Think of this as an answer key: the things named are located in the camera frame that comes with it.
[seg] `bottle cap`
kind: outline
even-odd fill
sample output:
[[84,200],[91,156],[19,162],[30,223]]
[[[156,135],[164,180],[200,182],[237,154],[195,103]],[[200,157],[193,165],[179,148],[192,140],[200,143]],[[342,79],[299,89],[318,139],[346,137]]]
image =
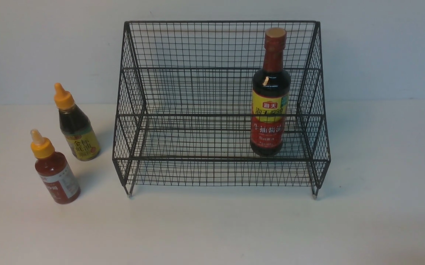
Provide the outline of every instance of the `bottle cap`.
[[265,32],[266,50],[284,50],[286,45],[286,30],[283,28],[270,28]]
[[70,92],[66,91],[60,83],[56,83],[54,87],[56,89],[54,101],[56,102],[57,108],[70,109],[75,104]]
[[47,158],[56,151],[50,140],[42,137],[38,130],[32,129],[31,137],[31,149],[36,158]]

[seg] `condiment bottle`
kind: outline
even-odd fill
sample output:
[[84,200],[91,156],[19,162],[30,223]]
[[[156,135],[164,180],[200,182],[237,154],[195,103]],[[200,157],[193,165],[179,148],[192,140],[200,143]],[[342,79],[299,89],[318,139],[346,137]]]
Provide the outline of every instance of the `condiment bottle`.
[[265,32],[263,68],[253,76],[251,149],[260,156],[274,156],[283,146],[284,122],[290,89],[289,73],[283,69],[286,31],[270,28]]
[[38,130],[31,130],[31,149],[37,158],[36,171],[56,203],[67,204],[78,198],[80,186],[64,154],[56,152],[49,139]]
[[60,129],[64,134],[73,155],[81,161],[95,158],[100,151],[98,139],[88,117],[75,104],[70,92],[60,83],[54,85],[54,101],[59,109]]

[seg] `soy sauce bottle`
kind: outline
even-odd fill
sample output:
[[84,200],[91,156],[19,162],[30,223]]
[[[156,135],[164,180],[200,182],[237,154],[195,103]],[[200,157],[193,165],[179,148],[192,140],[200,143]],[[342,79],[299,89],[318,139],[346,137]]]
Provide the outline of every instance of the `soy sauce bottle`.
[[283,132],[290,89],[289,73],[283,70],[283,51],[286,31],[270,28],[265,32],[265,58],[263,68],[253,76],[251,149],[259,156],[274,156],[283,146]]
[[59,109],[60,129],[64,134],[73,156],[78,160],[88,161],[95,158],[100,151],[90,120],[75,104],[70,92],[60,83],[54,85],[54,101]]

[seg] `black wire mesh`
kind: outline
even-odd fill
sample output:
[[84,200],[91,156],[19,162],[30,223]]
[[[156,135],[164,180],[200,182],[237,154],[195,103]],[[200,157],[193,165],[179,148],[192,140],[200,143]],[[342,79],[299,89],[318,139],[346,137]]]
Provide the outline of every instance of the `black wire mesh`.
[[[283,147],[249,146],[251,78],[264,32],[288,32],[291,86]],[[138,21],[124,26],[113,162],[128,195],[135,184],[310,186],[330,164],[320,23]]]

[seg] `white wall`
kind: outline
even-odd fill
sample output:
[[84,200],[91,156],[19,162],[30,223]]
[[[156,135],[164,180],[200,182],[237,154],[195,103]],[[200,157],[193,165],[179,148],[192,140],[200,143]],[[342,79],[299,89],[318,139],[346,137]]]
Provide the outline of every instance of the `white wall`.
[[116,101],[125,20],[320,20],[327,99],[425,98],[421,0],[0,0],[0,104]]

